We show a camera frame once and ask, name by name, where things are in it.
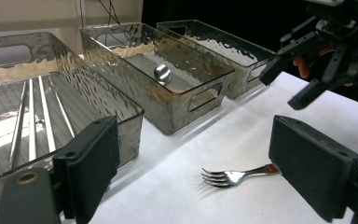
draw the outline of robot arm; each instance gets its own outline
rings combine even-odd
[[[345,83],[358,84],[358,0],[308,1],[307,11],[313,16],[281,38],[283,47],[260,75],[260,81],[268,85],[296,56],[312,62],[320,57],[320,49],[333,47],[333,57],[322,79],[312,80],[288,102],[295,110],[305,108],[326,90]],[[316,21],[313,30],[299,35]]]

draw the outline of silver ball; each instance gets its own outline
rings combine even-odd
[[[171,70],[165,64],[158,64],[155,67],[154,75],[162,85],[166,85],[171,81]]]

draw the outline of white table surface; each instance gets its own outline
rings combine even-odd
[[[201,167],[248,170],[269,163],[274,115],[300,119],[358,153],[358,103],[330,91],[295,111],[287,101],[307,84],[282,73],[247,98],[222,105],[171,136],[144,119],[139,157],[120,168],[91,223],[327,223],[281,176],[234,189],[201,179]],[[343,219],[351,223],[347,209]]]

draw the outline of clear plastic bin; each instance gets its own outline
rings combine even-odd
[[[170,135],[221,105],[234,69],[142,24],[81,29],[84,57]],[[170,82],[154,70],[164,64]]]
[[[117,116],[120,166],[126,164],[139,154],[143,113],[53,34],[0,37],[0,193],[19,170],[52,168],[56,149],[107,116]]]
[[[158,22],[157,29],[235,68],[228,98],[246,97],[264,87],[258,77],[274,52],[196,20]]]

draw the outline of fork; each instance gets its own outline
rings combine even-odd
[[[249,171],[210,172],[204,168],[202,170],[205,172],[205,174],[202,173],[201,175],[206,184],[222,189],[235,188],[249,176],[276,175],[280,173],[272,163]]]

